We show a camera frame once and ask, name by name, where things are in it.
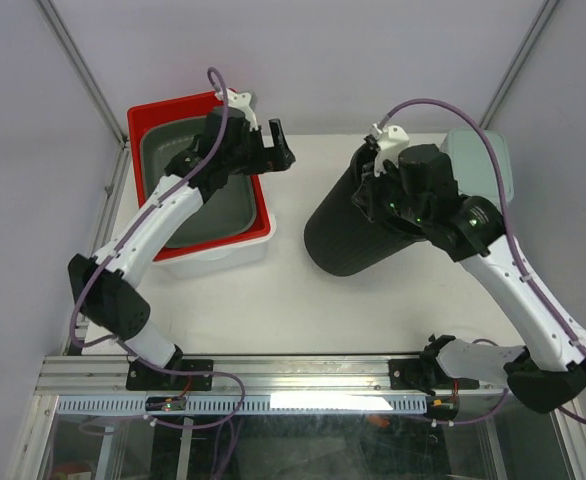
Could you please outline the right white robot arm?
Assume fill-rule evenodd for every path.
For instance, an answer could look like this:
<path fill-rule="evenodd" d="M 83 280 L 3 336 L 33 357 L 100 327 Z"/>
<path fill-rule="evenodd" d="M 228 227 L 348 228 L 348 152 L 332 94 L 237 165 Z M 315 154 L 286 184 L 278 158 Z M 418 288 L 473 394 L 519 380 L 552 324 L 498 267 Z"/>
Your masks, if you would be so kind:
<path fill-rule="evenodd" d="M 426 241 L 445 252 L 489 293 L 523 341 L 499 347 L 431 337 L 420 354 L 425 383 L 493 383 L 537 413 L 563 408 L 586 388 L 586 330 L 527 263 L 505 213 L 489 199 L 459 190 L 444 151 L 417 145 L 389 158 L 365 143 L 350 168 L 352 202 L 366 222 L 389 227 L 406 245 Z"/>

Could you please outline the red plastic tray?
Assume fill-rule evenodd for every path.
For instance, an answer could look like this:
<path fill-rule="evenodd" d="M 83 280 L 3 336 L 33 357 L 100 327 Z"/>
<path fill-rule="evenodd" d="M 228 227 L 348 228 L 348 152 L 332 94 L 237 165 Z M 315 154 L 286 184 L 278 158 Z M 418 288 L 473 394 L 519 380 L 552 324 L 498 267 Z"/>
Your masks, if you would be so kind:
<path fill-rule="evenodd" d="M 133 170 L 135 176 L 135 188 L 140 205 L 144 204 L 149 196 L 145 196 L 142 187 L 142 174 L 140 162 L 140 142 L 142 136 L 150 129 L 185 118 L 204 118 L 222 102 L 212 92 L 200 93 L 186 97 L 179 97 L 154 103 L 147 103 L 131 107 L 127 112 L 129 137 L 133 156 Z M 255 196 L 257 207 L 256 219 L 249 229 L 243 233 L 219 240 L 207 241 L 187 248 L 167 248 L 165 245 L 155 256 L 154 261 L 176 258 L 189 253 L 195 253 L 206 249 L 212 249 L 244 240 L 253 240 L 259 234 L 264 234 L 269 226 L 269 212 L 264 198 L 262 185 L 257 176 L 249 177 Z"/>

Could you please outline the large black plastic bucket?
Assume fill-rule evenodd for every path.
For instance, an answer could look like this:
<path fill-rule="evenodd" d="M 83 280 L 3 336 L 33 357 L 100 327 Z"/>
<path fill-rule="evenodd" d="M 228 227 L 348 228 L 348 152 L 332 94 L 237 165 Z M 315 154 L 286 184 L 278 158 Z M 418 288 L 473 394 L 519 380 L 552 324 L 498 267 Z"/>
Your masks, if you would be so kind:
<path fill-rule="evenodd" d="M 372 146 L 361 145 L 305 225 L 307 253 L 333 276 L 352 276 L 425 240 L 416 228 L 401 220 L 369 221 L 352 203 L 362 167 L 375 156 Z"/>

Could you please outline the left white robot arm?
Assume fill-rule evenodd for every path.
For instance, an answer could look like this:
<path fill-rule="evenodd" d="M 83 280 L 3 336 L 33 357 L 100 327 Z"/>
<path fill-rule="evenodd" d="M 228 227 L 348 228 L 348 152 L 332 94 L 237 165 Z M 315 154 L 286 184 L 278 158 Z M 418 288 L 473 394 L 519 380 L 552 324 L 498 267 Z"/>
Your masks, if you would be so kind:
<path fill-rule="evenodd" d="M 204 128 L 175 154 L 153 193 L 125 229 L 91 256 L 68 264 L 74 299 L 71 316 L 85 316 L 106 329 L 128 353 L 148 367 L 148 377 L 171 388 L 182 377 L 180 348 L 151 320 L 151 307 L 137 288 L 153 259 L 175 231 L 235 175 L 288 170 L 295 161 L 279 119 L 268 122 L 273 144 L 244 111 L 214 108 Z"/>

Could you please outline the teal perforated plastic basket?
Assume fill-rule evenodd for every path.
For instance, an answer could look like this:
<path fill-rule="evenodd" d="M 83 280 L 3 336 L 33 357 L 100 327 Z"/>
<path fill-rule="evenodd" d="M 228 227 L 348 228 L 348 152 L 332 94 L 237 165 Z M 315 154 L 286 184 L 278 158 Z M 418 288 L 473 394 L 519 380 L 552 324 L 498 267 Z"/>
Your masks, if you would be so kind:
<path fill-rule="evenodd" d="M 507 143 L 497 132 L 484 130 L 484 134 L 495 153 L 506 202 L 510 204 L 514 197 L 514 186 Z M 460 194 L 480 196 L 491 201 L 496 207 L 501 206 L 493 163 L 484 143 L 474 130 L 450 130 L 440 150 L 451 160 Z"/>

